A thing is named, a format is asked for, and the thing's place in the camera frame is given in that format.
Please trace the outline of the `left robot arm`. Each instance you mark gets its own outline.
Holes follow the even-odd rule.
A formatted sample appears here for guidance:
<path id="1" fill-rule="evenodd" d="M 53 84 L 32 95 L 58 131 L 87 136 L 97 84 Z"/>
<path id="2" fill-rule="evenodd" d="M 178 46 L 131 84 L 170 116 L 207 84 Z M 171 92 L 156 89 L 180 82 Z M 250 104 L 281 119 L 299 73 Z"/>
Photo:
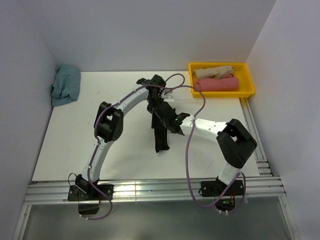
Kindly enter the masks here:
<path id="1" fill-rule="evenodd" d="M 123 133 L 125 115 L 153 93 L 156 97 L 160 95 L 165 86 L 165 80 L 158 75 L 154 75 L 150 80 L 141 78 L 132 91 L 122 99 L 114 103 L 100 104 L 94 123 L 97 144 L 87 166 L 75 179 L 75 185 L 80 188 L 79 194 L 86 200 L 95 198 L 98 193 L 96 184 L 100 179 L 103 163 L 109 149 Z"/>

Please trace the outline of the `black t-shirt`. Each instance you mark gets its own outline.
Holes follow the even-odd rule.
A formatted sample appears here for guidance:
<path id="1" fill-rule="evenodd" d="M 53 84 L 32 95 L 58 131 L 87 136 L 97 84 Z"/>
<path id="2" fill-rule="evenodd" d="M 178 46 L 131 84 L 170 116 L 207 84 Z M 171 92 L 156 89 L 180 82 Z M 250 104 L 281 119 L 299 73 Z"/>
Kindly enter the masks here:
<path id="1" fill-rule="evenodd" d="M 170 149 L 167 142 L 167 129 L 162 125 L 158 116 L 153 113 L 151 120 L 151 128 L 154 129 L 155 151 L 167 151 Z"/>

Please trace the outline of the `blue crumpled t-shirt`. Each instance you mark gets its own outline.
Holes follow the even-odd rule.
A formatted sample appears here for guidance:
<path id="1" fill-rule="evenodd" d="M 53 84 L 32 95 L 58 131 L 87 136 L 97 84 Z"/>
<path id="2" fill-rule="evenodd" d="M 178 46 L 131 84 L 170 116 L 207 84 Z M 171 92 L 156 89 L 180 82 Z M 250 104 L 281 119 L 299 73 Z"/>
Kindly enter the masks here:
<path id="1" fill-rule="evenodd" d="M 81 72 L 78 68 L 62 64 L 55 69 L 55 78 L 50 87 L 51 105 L 63 106 L 76 102 L 80 94 Z"/>

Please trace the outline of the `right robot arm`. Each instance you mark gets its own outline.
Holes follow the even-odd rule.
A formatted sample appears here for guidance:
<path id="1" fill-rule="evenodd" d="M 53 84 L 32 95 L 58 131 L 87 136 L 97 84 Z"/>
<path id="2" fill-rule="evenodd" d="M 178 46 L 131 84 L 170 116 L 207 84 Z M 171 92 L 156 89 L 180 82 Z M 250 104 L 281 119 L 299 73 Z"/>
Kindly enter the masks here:
<path id="1" fill-rule="evenodd" d="M 185 147 L 185 172 L 189 181 L 189 147 L 192 136 L 214 141 L 225 160 L 216 179 L 216 189 L 222 195 L 227 195 L 233 190 L 233 182 L 258 146 L 239 120 L 233 118 L 228 122 L 218 122 L 197 118 L 196 115 L 185 112 L 177 114 L 165 101 L 149 103 L 147 111 L 152 115 L 151 128 L 154 129 L 157 153 L 170 149 L 167 141 L 168 132 L 188 136 Z"/>

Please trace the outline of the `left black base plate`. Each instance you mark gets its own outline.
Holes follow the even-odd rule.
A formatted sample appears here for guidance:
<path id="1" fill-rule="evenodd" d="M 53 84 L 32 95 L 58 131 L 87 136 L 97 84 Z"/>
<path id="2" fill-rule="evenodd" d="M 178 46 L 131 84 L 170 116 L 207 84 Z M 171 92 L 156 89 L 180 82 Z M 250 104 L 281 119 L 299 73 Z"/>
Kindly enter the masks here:
<path id="1" fill-rule="evenodd" d="M 68 202 L 83 202 L 83 201 L 106 201 L 107 196 L 110 200 L 113 198 L 114 185 L 113 184 L 98 184 L 96 186 L 104 195 L 98 192 L 91 185 L 89 186 L 88 192 L 80 189 L 76 185 L 69 187 L 69 193 L 67 196 Z"/>

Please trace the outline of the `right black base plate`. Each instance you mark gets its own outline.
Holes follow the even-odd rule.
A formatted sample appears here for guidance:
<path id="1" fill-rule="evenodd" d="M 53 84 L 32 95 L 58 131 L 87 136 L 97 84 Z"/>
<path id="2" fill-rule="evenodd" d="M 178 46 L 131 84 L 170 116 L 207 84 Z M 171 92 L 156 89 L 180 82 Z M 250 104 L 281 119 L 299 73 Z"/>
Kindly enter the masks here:
<path id="1" fill-rule="evenodd" d="M 198 193 L 202 197 L 218 197 L 227 187 L 226 184 L 220 180 L 210 180 L 210 181 L 201 181 L 201 188 Z M 244 193 L 245 187 L 241 180 L 235 180 L 235 182 L 228 188 L 224 193 L 224 197 L 231 196 L 242 196 Z"/>

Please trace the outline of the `beige rolled t-shirt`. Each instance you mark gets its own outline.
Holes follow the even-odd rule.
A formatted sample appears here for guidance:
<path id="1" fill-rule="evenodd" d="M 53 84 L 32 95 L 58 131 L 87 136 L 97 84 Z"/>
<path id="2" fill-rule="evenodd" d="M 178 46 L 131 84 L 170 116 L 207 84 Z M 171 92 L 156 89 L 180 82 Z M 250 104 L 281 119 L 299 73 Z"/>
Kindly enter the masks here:
<path id="1" fill-rule="evenodd" d="M 231 65 L 223 65 L 211 68 L 194 69 L 192 74 L 198 80 L 205 78 L 223 79 L 229 74 L 233 75 L 234 69 Z"/>

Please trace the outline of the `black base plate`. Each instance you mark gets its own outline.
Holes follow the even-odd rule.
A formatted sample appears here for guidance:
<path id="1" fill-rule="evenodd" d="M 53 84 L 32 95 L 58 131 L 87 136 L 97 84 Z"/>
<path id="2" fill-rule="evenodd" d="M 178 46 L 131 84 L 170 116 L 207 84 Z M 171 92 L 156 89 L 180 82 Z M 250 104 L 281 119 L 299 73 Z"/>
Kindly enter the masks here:
<path id="1" fill-rule="evenodd" d="M 104 195 L 98 192 L 91 185 L 89 186 L 88 192 L 80 189 L 76 185 L 69 187 L 69 193 L 67 196 L 68 202 L 83 202 L 83 201 L 106 201 L 107 196 L 110 200 L 113 198 L 114 185 L 113 184 L 98 184 L 96 186 Z"/>
<path id="2" fill-rule="evenodd" d="M 210 180 L 210 181 L 201 181 L 201 188 L 198 193 L 202 197 L 218 197 L 227 187 L 226 184 L 220 180 Z M 245 187 L 241 180 L 235 180 L 235 182 L 228 188 L 224 193 L 224 197 L 231 196 L 242 196 L 244 193 Z"/>

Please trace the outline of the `aluminium mounting rail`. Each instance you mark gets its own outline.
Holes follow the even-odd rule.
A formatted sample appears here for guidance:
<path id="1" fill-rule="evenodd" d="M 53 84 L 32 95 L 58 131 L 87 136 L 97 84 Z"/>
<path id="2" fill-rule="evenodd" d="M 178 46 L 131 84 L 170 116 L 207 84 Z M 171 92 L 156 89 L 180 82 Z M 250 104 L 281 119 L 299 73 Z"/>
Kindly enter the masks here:
<path id="1" fill-rule="evenodd" d="M 113 185 L 113 203 L 160 202 L 191 200 L 191 194 L 185 179 L 103 181 Z M 24 205 L 69 204 L 69 184 L 66 181 L 30 184 L 27 188 Z M 279 176 L 247 177 L 246 196 L 282 197 L 285 188 Z"/>

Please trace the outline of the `pink rolled t-shirt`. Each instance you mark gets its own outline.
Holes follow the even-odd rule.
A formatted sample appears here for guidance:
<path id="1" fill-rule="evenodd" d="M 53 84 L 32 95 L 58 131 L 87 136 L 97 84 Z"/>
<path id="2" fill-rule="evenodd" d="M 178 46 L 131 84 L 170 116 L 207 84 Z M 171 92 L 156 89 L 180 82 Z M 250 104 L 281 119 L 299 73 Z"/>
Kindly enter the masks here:
<path id="1" fill-rule="evenodd" d="M 194 84 L 201 92 L 234 92 L 239 89 L 239 79 L 230 78 L 203 78 Z"/>

